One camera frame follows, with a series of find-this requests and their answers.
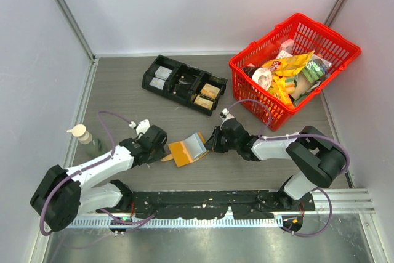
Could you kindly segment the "orange leather card holder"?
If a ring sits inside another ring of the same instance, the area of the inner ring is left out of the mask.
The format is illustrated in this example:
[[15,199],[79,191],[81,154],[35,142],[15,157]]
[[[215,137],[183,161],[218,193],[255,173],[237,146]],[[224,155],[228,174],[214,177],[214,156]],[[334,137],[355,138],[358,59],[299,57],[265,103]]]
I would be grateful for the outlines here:
[[169,154],[161,162],[173,160],[178,168],[198,161],[208,153],[202,133],[196,132],[185,140],[168,144]]

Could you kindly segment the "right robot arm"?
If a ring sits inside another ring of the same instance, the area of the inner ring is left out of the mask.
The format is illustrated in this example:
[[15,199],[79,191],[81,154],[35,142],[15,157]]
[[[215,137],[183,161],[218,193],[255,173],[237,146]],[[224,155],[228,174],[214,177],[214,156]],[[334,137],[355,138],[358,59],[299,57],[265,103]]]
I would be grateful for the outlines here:
[[299,172],[288,178],[268,204],[290,211],[301,199],[316,188],[329,188],[334,179],[346,171],[350,157],[336,141],[326,137],[313,126],[285,136],[252,135],[236,119],[216,126],[204,144],[216,153],[237,152],[247,161],[289,159]]

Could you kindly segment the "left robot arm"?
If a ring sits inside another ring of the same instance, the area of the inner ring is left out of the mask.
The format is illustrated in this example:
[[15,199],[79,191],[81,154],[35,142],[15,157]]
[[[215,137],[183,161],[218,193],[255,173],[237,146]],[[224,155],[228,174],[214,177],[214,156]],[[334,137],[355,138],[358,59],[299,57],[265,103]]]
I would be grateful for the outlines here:
[[59,232],[82,214],[96,210],[126,212],[133,203],[132,191],[120,180],[104,180],[142,164],[160,160],[164,154],[167,133],[147,120],[133,127],[135,138],[122,140],[119,145],[84,164],[63,169],[51,167],[30,200],[39,214],[43,235]]

